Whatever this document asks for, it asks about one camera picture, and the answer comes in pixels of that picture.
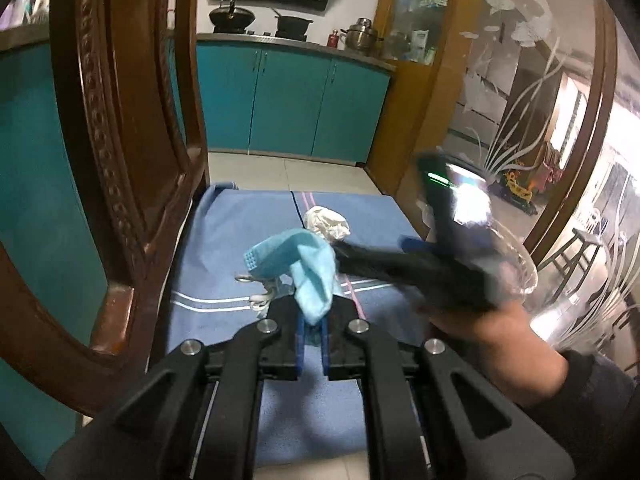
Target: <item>smartphone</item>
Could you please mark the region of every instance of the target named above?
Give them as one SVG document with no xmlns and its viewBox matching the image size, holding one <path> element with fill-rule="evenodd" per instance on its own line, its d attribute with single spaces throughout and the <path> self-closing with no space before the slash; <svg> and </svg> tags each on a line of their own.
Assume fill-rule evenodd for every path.
<svg viewBox="0 0 640 480">
<path fill-rule="evenodd" d="M 494 252 L 491 198 L 482 171 L 445 152 L 420 156 L 417 167 L 433 209 L 436 250 L 459 259 Z"/>
</svg>

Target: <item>metal screw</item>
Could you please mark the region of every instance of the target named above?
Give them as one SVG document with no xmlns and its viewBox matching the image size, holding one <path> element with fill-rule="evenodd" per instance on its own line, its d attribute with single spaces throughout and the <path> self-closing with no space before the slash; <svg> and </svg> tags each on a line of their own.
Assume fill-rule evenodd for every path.
<svg viewBox="0 0 640 480">
<path fill-rule="evenodd" d="M 352 319 L 347 327 L 349 327 L 349 330 L 355 332 L 356 334 L 362 334 L 363 332 L 369 330 L 369 323 L 364 321 L 364 319 Z"/>
<path fill-rule="evenodd" d="M 432 355 L 442 354 L 447 346 L 440 339 L 429 339 L 424 344 L 424 349 Z"/>
<path fill-rule="evenodd" d="M 278 324 L 273 319 L 263 319 L 258 322 L 258 330 L 263 334 L 270 334 L 278 329 Z"/>
<path fill-rule="evenodd" d="M 186 339 L 180 345 L 180 352 L 185 355 L 196 355 L 202 349 L 202 343 L 195 339 Z"/>
</svg>

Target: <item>black pot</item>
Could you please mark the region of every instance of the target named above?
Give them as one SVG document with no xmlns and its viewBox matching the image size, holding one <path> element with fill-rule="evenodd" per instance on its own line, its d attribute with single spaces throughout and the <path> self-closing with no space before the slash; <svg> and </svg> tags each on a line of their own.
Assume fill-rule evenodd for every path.
<svg viewBox="0 0 640 480">
<path fill-rule="evenodd" d="M 305 20 L 295 16 L 278 16 L 278 30 L 295 36 L 304 36 L 309 23 L 314 20 Z"/>
<path fill-rule="evenodd" d="M 221 30 L 245 30 L 254 22 L 255 14 L 248 9 L 236 7 L 236 1 L 231 0 L 228 6 L 213 9 L 209 13 L 209 19 Z"/>
</svg>

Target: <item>cabinet door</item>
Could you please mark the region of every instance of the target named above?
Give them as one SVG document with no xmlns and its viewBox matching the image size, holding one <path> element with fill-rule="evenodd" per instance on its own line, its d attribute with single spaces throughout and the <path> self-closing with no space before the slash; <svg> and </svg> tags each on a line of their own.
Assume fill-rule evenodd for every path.
<svg viewBox="0 0 640 480">
<path fill-rule="evenodd" d="M 260 49 L 199 43 L 197 54 L 207 146 L 247 150 Z"/>
<path fill-rule="evenodd" d="M 312 155 L 365 162 L 388 83 L 385 72 L 332 60 Z"/>
<path fill-rule="evenodd" d="M 264 49 L 251 125 L 252 150 L 311 155 L 331 60 Z"/>
</svg>

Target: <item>red bottle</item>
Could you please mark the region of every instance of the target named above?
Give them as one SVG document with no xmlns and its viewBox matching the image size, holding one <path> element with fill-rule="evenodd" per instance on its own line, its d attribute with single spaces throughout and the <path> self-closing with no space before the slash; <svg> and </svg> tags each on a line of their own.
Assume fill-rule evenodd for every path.
<svg viewBox="0 0 640 480">
<path fill-rule="evenodd" d="M 326 46 L 331 48 L 338 48 L 338 29 L 334 29 L 332 34 L 329 34 L 329 38 L 326 40 Z"/>
</svg>

